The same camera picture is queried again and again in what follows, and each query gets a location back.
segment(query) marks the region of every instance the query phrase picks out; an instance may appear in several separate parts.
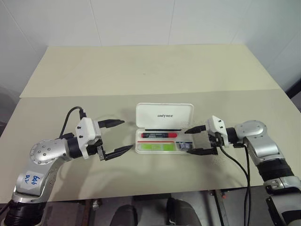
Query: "black marker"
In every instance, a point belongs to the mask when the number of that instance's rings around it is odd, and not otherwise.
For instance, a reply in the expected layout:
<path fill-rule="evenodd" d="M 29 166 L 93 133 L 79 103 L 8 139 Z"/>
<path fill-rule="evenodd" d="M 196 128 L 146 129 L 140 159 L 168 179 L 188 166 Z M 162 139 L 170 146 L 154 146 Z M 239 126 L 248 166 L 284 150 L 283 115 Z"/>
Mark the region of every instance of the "black marker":
<path fill-rule="evenodd" d="M 142 138 L 175 138 L 177 133 L 142 133 Z"/>

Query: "handwritten label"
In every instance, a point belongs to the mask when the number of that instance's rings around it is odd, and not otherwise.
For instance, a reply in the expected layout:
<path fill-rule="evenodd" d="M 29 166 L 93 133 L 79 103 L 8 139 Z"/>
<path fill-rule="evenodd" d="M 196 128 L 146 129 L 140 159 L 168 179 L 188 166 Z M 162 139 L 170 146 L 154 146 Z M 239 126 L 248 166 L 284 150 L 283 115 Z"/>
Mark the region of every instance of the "handwritten label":
<path fill-rule="evenodd" d="M 21 188 L 24 189 L 33 189 L 39 185 L 40 181 L 43 179 L 44 174 L 27 171 L 21 184 Z"/>

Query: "wall tile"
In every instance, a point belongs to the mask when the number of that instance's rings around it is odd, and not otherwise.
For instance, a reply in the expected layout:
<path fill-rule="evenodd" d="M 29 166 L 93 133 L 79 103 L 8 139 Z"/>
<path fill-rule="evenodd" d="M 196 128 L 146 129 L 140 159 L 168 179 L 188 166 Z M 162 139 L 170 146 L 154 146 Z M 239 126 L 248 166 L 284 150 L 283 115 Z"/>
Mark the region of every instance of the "wall tile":
<path fill-rule="evenodd" d="M 99 46 L 88 0 L 4 0 L 41 57 L 47 46 Z"/>
<path fill-rule="evenodd" d="M 253 0 L 233 43 L 245 43 L 267 68 L 300 30 L 300 0 Z"/>
<path fill-rule="evenodd" d="M 167 45 L 174 0 L 91 3 L 103 45 Z"/>
<path fill-rule="evenodd" d="M 0 1 L 0 85 L 21 93 L 39 58 Z"/>
<path fill-rule="evenodd" d="M 267 70 L 284 91 L 301 79 L 301 32 L 295 35 Z"/>
<path fill-rule="evenodd" d="M 230 43 L 251 0 L 175 0 L 169 44 Z"/>

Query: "green sticker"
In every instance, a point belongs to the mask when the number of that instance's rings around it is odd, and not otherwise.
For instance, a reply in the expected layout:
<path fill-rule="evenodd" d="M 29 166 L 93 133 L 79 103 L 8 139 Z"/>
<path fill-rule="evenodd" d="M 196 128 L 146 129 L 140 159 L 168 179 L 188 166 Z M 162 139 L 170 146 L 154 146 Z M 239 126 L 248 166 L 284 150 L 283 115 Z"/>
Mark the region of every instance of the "green sticker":
<path fill-rule="evenodd" d="M 141 151 L 174 151 L 174 144 L 140 144 Z"/>

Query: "beige table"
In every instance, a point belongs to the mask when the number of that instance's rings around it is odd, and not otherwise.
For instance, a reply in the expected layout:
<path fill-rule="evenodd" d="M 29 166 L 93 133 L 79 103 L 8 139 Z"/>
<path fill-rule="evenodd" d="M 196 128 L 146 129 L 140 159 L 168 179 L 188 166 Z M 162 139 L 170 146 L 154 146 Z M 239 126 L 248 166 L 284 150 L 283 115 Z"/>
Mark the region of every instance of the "beige table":
<path fill-rule="evenodd" d="M 113 82 L 117 89 L 108 86 Z M 66 113 L 75 105 L 85 108 L 93 119 L 126 121 L 102 130 L 108 151 L 134 143 L 135 106 L 139 102 L 192 103 L 195 106 L 192 126 L 203 124 L 212 114 L 224 119 L 228 127 L 250 119 L 261 120 L 294 173 L 301 176 L 301 115 L 244 46 L 112 47 L 111 50 L 53 47 L 47 50 L 22 97 L 0 138 L 0 202 L 10 199 L 32 145 L 41 139 L 58 137 Z M 66 132 L 74 133 L 78 121 L 78 115 L 72 115 Z M 206 136 L 198 138 L 203 141 Z M 227 151 L 246 165 L 244 150 Z M 262 185 L 253 164 L 251 185 Z M 64 164 L 50 200 L 240 186 L 246 186 L 244 174 L 222 153 L 147 155 L 130 150 L 111 161 L 100 162 L 98 156 L 93 156 Z"/>
<path fill-rule="evenodd" d="M 125 124 L 103 129 L 106 150 L 133 144 L 135 106 L 139 102 L 192 103 L 194 125 L 210 115 L 225 120 L 227 126 L 250 119 L 266 123 L 294 173 L 300 171 L 300 113 L 279 89 L 220 91 L 186 94 L 126 95 L 94 97 L 23 98 L 20 100 L 0 139 L 0 202 L 9 200 L 17 175 L 26 164 L 31 146 L 45 138 L 59 136 L 67 111 L 80 105 L 94 119 L 120 118 Z M 79 121 L 74 114 L 66 132 L 74 132 Z M 227 151 L 246 165 L 243 149 Z M 251 164 L 251 185 L 262 185 Z M 137 154 L 128 151 L 122 157 L 100 162 L 98 156 L 65 163 L 58 173 L 50 200 L 74 200 L 136 194 L 168 193 L 246 185 L 241 170 L 218 156 Z"/>
<path fill-rule="evenodd" d="M 49 47 L 21 97 L 280 89 L 244 45 Z"/>

